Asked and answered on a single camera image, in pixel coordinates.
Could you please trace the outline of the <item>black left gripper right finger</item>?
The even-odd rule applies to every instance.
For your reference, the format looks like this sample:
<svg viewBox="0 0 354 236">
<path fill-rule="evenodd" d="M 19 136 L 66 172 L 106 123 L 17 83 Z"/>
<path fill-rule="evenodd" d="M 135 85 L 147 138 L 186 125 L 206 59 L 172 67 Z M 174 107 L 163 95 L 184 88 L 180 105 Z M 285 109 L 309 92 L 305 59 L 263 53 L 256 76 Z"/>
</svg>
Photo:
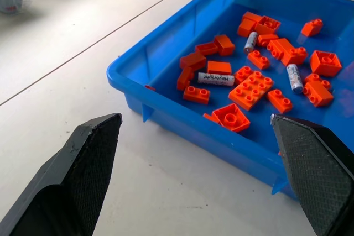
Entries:
<svg viewBox="0 0 354 236">
<path fill-rule="evenodd" d="M 354 153 L 327 127 L 272 114 L 287 178 L 316 236 L 354 236 Z"/>
</svg>

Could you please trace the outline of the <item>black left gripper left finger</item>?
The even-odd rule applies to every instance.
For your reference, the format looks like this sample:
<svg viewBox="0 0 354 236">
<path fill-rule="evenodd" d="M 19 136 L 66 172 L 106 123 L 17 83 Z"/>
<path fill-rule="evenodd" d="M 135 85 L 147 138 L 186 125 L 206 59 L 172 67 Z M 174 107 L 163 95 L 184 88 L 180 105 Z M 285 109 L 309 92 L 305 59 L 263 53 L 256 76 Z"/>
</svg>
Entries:
<svg viewBox="0 0 354 236">
<path fill-rule="evenodd" d="M 110 184 L 122 115 L 75 128 L 0 221 L 0 236 L 92 236 Z"/>
</svg>

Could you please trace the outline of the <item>orange building block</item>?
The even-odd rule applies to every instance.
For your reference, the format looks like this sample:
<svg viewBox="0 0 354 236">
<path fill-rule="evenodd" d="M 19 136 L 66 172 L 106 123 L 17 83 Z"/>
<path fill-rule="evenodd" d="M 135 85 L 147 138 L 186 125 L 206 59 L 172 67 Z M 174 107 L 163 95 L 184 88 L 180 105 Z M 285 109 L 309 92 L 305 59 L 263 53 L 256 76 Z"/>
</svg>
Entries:
<svg viewBox="0 0 354 236">
<path fill-rule="evenodd" d="M 181 69 L 190 67 L 193 71 L 197 71 L 204 68 L 205 65 L 206 65 L 206 57 L 199 52 L 191 53 L 189 55 L 183 56 L 180 59 Z"/>
<path fill-rule="evenodd" d="M 271 40 L 277 40 L 279 38 L 276 34 L 260 34 L 257 37 L 257 45 L 266 47 Z"/>
<path fill-rule="evenodd" d="M 208 61 L 207 73 L 218 75 L 231 75 L 232 67 L 229 62 Z"/>
<path fill-rule="evenodd" d="M 214 42 L 198 44 L 195 46 L 195 52 L 204 56 L 212 55 L 218 52 L 218 47 Z"/>
<path fill-rule="evenodd" d="M 257 15 L 257 14 L 247 11 L 247 12 L 245 12 L 245 14 L 242 17 L 242 22 L 244 20 L 250 20 L 250 21 L 253 21 L 254 23 L 259 23 L 262 20 L 262 18 L 263 17 L 261 15 Z"/>
<path fill-rule="evenodd" d="M 319 81 L 327 90 L 331 89 L 330 82 L 328 80 L 322 79 L 318 74 L 311 73 L 311 74 L 307 75 L 307 77 L 304 80 L 304 83 L 308 83 L 311 81 Z"/>
<path fill-rule="evenodd" d="M 267 50 L 278 61 L 291 49 L 294 49 L 294 47 L 286 38 L 271 40 L 267 45 Z"/>
<path fill-rule="evenodd" d="M 216 35 L 214 37 L 214 44 L 217 46 L 218 53 L 221 56 L 232 55 L 235 50 L 234 43 L 225 34 Z"/>
<path fill-rule="evenodd" d="M 307 82 L 303 93 L 315 107 L 328 106 L 334 100 L 334 96 L 320 81 Z"/>
<path fill-rule="evenodd" d="M 249 37 L 250 33 L 254 31 L 256 22 L 245 18 L 237 29 L 237 34 L 242 37 Z"/>
<path fill-rule="evenodd" d="M 215 118 L 213 115 L 209 115 L 207 113 L 204 113 L 203 117 L 208 119 L 208 120 L 210 120 L 210 121 L 212 121 L 212 122 L 214 122 L 214 123 L 216 123 L 216 124 L 220 123 L 219 120 L 217 118 Z"/>
<path fill-rule="evenodd" d="M 183 91 L 189 86 L 190 81 L 194 78 L 194 71 L 191 67 L 185 67 L 179 78 L 177 79 L 177 90 Z"/>
<path fill-rule="evenodd" d="M 304 47 L 292 48 L 284 52 L 281 62 L 285 66 L 290 64 L 301 65 L 305 62 L 307 56 L 308 53 Z"/>
</svg>

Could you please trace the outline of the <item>silver AA battery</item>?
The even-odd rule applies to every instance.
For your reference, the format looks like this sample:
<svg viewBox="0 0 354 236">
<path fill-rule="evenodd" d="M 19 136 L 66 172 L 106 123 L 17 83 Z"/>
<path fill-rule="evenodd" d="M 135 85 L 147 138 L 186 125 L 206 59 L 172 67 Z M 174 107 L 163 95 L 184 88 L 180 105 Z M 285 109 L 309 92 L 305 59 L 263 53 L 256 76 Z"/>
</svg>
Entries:
<svg viewBox="0 0 354 236">
<path fill-rule="evenodd" d="M 289 64 L 286 67 L 288 78 L 291 86 L 291 90 L 294 93 L 302 93 L 304 90 L 304 85 L 302 83 L 300 73 L 296 64 Z"/>
<path fill-rule="evenodd" d="M 257 32 L 251 32 L 249 34 L 248 39 L 247 39 L 244 49 L 243 49 L 246 54 L 249 54 L 254 50 L 254 47 L 257 42 L 257 38 L 258 38 Z"/>
</svg>

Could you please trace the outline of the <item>upside-down orange plastic building brick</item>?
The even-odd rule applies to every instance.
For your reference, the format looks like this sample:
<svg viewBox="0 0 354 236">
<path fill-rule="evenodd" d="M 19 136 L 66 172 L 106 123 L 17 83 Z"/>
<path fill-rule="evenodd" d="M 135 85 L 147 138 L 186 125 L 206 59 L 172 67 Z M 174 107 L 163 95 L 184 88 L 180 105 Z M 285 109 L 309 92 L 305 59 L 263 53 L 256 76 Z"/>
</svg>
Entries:
<svg viewBox="0 0 354 236">
<path fill-rule="evenodd" d="M 262 19 L 256 23 L 255 31 L 259 35 L 263 34 L 275 34 L 275 32 L 280 27 L 281 22 L 272 19 L 267 16 L 263 16 Z"/>
<path fill-rule="evenodd" d="M 313 73 L 326 77 L 336 76 L 342 65 L 335 53 L 315 50 L 309 60 Z"/>
<path fill-rule="evenodd" d="M 235 103 L 214 110 L 212 116 L 218 120 L 221 126 L 235 133 L 239 133 L 251 125 L 249 119 Z"/>
</svg>

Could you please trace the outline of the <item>orange 2x4 studded brick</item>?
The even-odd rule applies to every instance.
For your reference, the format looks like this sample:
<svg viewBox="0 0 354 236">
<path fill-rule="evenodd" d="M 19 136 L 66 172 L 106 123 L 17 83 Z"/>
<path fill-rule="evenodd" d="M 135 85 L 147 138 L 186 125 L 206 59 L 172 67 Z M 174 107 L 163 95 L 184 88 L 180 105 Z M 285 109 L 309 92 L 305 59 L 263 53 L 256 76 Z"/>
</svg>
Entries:
<svg viewBox="0 0 354 236">
<path fill-rule="evenodd" d="M 274 85 L 274 81 L 255 71 L 228 95 L 234 103 L 249 111 Z"/>
</svg>

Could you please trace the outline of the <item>white Heybright AA battery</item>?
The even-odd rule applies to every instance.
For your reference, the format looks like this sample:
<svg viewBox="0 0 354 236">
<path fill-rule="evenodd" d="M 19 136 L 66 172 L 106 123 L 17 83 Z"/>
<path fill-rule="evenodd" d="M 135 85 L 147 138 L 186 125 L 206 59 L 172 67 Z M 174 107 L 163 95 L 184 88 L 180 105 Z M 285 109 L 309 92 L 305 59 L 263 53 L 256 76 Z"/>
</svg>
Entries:
<svg viewBox="0 0 354 236">
<path fill-rule="evenodd" d="M 235 77 L 232 75 L 220 75 L 199 72 L 197 82 L 203 84 L 231 87 L 235 84 Z"/>
</svg>

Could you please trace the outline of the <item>blue plastic tray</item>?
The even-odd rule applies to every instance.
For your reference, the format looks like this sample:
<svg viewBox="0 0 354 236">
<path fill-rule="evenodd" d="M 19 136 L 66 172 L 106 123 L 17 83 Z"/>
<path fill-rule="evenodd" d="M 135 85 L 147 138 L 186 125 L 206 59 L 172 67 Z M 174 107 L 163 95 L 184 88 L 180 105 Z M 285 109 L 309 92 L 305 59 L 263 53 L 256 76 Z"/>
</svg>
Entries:
<svg viewBox="0 0 354 236">
<path fill-rule="evenodd" d="M 245 38 L 237 28 L 245 12 L 255 12 L 281 22 L 278 34 L 294 46 L 335 53 L 342 70 L 331 81 L 333 102 L 314 107 L 304 95 L 292 93 L 285 66 L 271 57 L 264 75 L 274 81 L 293 103 L 292 117 L 330 128 L 354 151 L 354 1 L 351 0 L 193 0 L 115 60 L 107 69 L 112 87 L 126 97 L 129 108 L 163 128 L 202 147 L 220 159 L 273 187 L 274 192 L 294 196 L 269 118 L 275 108 L 262 98 L 246 117 L 251 125 L 233 133 L 203 117 L 204 113 L 229 105 L 230 89 L 209 86 L 207 105 L 189 102 L 176 88 L 180 59 L 197 44 L 225 34 L 235 52 L 224 57 L 237 71 L 247 62 Z M 321 19 L 314 36 L 301 30 L 305 23 Z"/>
</svg>

